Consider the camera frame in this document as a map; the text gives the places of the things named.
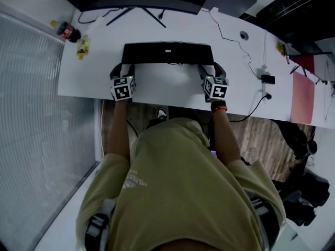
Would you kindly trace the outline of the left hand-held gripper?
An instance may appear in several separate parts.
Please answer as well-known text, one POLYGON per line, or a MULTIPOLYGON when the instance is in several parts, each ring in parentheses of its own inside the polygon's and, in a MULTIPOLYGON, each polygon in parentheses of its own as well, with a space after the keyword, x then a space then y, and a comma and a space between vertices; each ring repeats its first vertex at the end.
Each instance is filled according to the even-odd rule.
POLYGON ((111 94, 115 101, 128 100, 133 97, 136 90, 135 84, 135 65, 131 64, 128 73, 120 77, 122 64, 116 65, 110 72, 111 94))

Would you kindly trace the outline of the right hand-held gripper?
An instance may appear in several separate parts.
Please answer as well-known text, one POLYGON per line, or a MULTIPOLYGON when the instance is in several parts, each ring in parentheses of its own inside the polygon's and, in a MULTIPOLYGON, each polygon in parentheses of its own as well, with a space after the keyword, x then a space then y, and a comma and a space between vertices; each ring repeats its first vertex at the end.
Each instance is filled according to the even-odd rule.
POLYGON ((229 87, 229 81, 226 71, 217 62, 213 62, 215 77, 209 76, 205 68, 199 64, 197 66, 199 75, 204 80, 203 90, 205 93, 205 101, 210 102, 211 99, 225 100, 226 93, 229 87))

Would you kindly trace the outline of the black keyboard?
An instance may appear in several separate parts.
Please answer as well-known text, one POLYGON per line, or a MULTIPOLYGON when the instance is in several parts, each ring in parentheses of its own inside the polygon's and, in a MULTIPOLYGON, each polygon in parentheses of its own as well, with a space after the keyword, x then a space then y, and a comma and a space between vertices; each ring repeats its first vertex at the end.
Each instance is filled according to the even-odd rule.
POLYGON ((214 65, 211 46, 185 42, 128 43, 121 64, 177 63, 214 65))

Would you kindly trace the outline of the person's left forearm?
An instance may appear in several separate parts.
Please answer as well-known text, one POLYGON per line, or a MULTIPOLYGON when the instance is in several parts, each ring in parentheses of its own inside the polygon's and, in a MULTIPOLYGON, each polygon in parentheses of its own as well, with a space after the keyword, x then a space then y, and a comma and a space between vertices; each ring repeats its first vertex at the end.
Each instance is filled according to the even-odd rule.
POLYGON ((108 136, 107 153, 120 155, 130 162, 127 102, 125 100, 115 103, 114 115, 108 136))

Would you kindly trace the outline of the person's right forearm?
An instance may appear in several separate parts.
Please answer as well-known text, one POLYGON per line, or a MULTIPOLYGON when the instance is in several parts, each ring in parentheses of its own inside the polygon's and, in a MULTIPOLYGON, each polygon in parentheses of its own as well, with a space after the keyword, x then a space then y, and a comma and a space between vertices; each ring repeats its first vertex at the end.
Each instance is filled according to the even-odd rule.
POLYGON ((225 165, 240 160, 240 148, 226 112, 213 114, 215 150, 218 159, 225 165))

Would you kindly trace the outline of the black wristwatch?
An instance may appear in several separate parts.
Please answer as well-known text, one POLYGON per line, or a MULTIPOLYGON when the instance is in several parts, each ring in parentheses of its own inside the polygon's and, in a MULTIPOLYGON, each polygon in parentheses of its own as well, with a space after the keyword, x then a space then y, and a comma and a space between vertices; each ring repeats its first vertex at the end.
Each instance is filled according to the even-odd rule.
POLYGON ((211 103, 211 110, 214 111, 215 109, 217 108, 225 108, 225 111, 227 111, 227 105, 226 105, 226 102, 224 100, 215 100, 215 99, 212 99, 210 101, 211 103))

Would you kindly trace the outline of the yellow snack packet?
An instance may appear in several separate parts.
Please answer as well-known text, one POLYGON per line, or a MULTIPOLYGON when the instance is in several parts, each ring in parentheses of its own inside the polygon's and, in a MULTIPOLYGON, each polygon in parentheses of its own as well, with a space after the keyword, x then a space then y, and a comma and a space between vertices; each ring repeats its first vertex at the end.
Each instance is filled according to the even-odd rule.
POLYGON ((90 49, 90 38, 88 35, 84 35, 77 43, 76 55, 79 60, 83 60, 88 55, 90 49))

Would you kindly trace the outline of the white and black shoe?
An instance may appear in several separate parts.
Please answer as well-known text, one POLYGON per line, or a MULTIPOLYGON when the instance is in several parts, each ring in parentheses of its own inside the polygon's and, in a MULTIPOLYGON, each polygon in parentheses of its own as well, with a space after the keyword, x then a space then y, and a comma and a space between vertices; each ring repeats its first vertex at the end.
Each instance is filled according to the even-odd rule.
POLYGON ((156 109, 156 119, 160 121, 166 121, 168 119, 168 115, 166 110, 163 107, 158 107, 156 109))

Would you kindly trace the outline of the black monitor stand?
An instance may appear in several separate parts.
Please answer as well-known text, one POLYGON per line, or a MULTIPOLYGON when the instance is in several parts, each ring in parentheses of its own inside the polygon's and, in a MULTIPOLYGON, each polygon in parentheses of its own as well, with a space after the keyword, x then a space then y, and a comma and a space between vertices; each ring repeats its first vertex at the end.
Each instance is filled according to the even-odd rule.
MULTIPOLYGON (((117 15, 115 18, 113 18, 111 21, 109 21, 106 26, 111 25, 112 23, 114 23, 116 20, 118 20, 119 18, 121 18, 122 16, 124 16, 125 14, 131 12, 132 10, 136 9, 135 7, 130 7, 125 9, 123 12, 121 12, 119 15, 117 15)), ((158 18, 156 17, 152 12, 150 12, 148 9, 141 7, 140 9, 142 9, 144 12, 146 12, 149 16, 151 16, 155 21, 157 21, 163 28, 166 28, 166 25, 158 18)))

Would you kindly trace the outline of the cola bottle with yellow cap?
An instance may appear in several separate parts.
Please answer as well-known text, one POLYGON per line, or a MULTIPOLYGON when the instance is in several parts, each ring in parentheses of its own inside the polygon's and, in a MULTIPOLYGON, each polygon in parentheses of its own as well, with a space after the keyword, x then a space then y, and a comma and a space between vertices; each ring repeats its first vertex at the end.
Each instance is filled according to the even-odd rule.
POLYGON ((81 38, 81 33, 66 21, 52 20, 50 26, 56 31, 56 34, 72 43, 76 43, 81 38))

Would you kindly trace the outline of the grey monitor back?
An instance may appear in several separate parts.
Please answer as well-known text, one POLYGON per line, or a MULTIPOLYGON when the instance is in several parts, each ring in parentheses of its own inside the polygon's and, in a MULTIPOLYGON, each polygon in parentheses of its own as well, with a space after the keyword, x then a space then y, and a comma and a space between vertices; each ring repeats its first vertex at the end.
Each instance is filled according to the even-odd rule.
POLYGON ((206 0, 202 8, 210 10, 215 7, 219 13, 239 18, 256 2, 257 0, 206 0))

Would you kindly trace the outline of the red and black monitor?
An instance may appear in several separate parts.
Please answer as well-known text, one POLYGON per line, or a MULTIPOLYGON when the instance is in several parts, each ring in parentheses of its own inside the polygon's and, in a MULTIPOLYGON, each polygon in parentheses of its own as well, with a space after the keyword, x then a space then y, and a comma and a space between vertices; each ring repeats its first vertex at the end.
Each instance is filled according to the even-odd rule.
POLYGON ((306 69, 311 74, 315 74, 315 57, 319 55, 328 55, 332 54, 332 52, 317 52, 312 54, 289 54, 288 58, 293 62, 297 63, 303 69, 306 69))

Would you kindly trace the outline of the black chair under desk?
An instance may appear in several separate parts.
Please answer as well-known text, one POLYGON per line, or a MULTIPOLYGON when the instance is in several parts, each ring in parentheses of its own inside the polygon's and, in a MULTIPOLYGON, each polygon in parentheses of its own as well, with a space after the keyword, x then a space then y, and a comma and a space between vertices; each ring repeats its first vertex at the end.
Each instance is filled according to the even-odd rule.
POLYGON ((308 140, 306 134, 296 123, 274 120, 287 145, 292 149, 295 159, 302 161, 317 152, 317 143, 308 140))

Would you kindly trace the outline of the olive green t-shirt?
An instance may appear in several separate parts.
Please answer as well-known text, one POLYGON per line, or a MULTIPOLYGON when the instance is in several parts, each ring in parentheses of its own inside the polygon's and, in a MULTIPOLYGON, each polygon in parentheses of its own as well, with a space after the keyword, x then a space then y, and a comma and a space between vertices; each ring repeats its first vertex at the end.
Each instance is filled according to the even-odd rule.
POLYGON ((262 251, 265 231, 252 199, 273 208, 271 227, 286 223, 273 182, 260 162, 224 165, 208 146, 196 121, 176 118, 144 130, 130 159, 106 154, 76 219, 78 244, 84 246, 90 219, 112 200, 107 251, 153 251, 181 239, 221 251, 262 251))

